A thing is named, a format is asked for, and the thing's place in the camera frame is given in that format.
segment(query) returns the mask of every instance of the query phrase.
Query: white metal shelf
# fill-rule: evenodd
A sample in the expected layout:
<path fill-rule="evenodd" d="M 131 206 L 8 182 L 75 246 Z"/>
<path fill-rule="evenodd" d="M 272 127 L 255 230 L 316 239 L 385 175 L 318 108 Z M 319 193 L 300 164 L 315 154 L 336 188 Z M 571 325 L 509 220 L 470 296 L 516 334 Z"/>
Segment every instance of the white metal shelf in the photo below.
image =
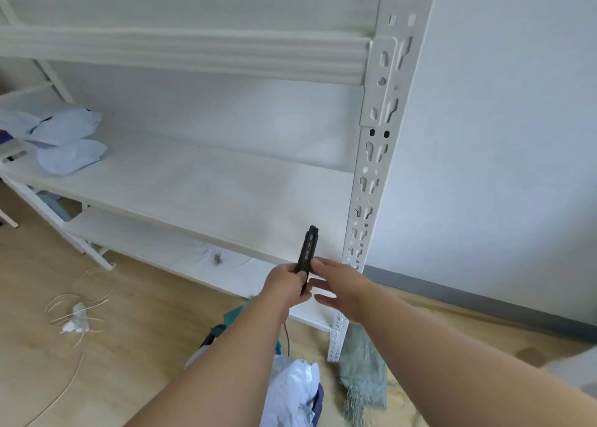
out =
<path fill-rule="evenodd" d="M 0 56 L 363 84 L 354 32 L 0 26 Z"/>
<path fill-rule="evenodd" d="M 64 177 L 33 155 L 4 164 L 15 181 L 272 263 L 294 262 L 311 224 L 340 260 L 353 174 L 103 124 L 101 161 Z"/>
<path fill-rule="evenodd" d="M 224 250 L 221 264 L 206 258 L 206 244 L 168 227 L 88 207 L 63 229 L 147 264 L 205 284 L 220 291 L 250 298 L 259 294 L 273 264 Z M 314 299 L 290 310 L 293 317 L 330 331 L 334 310 Z"/>

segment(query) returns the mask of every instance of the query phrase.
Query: shelving unit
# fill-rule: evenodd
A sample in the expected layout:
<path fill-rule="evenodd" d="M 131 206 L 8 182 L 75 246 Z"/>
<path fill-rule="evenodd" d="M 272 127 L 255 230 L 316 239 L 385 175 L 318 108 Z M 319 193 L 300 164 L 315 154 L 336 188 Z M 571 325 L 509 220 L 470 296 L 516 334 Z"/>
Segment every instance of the shelving unit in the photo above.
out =
<path fill-rule="evenodd" d="M 48 60 L 184 69 L 365 87 L 356 170 L 345 173 L 210 148 L 116 122 L 101 124 L 104 158 L 65 177 L 33 155 L 0 163 L 3 179 L 80 252 L 110 264 L 112 249 L 243 297 L 256 295 L 273 264 L 293 262 L 304 232 L 320 229 L 317 253 L 362 271 L 433 0 L 379 0 L 373 38 L 359 32 L 224 28 L 94 28 L 28 25 L 0 7 L 0 56 L 36 60 L 49 82 L 0 96 L 72 102 Z M 68 223 L 35 195 L 48 190 L 90 205 Z M 206 263 L 210 243 L 223 266 Z M 347 319 L 309 301 L 291 316 L 330 331 L 340 355 Z"/>

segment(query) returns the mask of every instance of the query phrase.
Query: shelf beam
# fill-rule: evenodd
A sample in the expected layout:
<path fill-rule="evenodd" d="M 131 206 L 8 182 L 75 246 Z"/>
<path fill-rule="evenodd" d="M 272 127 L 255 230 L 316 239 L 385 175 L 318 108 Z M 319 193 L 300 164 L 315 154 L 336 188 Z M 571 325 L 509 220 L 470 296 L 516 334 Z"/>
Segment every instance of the shelf beam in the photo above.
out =
<path fill-rule="evenodd" d="M 348 32 L 0 26 L 0 56 L 361 85 L 370 39 Z"/>

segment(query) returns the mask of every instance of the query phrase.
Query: person's right arm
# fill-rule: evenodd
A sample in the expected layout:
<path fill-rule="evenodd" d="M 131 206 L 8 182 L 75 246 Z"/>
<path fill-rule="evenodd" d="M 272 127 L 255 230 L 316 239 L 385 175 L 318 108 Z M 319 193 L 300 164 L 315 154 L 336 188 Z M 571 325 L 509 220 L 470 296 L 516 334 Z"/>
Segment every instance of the person's right arm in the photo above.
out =
<path fill-rule="evenodd" d="M 322 304 L 361 323 L 430 427 L 589 427 L 597 401 L 391 295 L 348 265 L 311 261 Z"/>

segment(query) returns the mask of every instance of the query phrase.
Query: metal bracket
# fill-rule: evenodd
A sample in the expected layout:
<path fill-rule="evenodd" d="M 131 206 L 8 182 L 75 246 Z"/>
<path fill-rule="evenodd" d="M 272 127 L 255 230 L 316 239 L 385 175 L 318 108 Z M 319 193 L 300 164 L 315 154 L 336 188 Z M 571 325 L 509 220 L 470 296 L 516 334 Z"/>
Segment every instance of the metal bracket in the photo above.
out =
<path fill-rule="evenodd" d="M 432 4 L 433 0 L 379 1 L 365 72 L 361 136 L 342 253 L 342 262 L 361 273 Z M 347 327 L 348 320 L 337 311 L 328 361 L 339 360 Z"/>

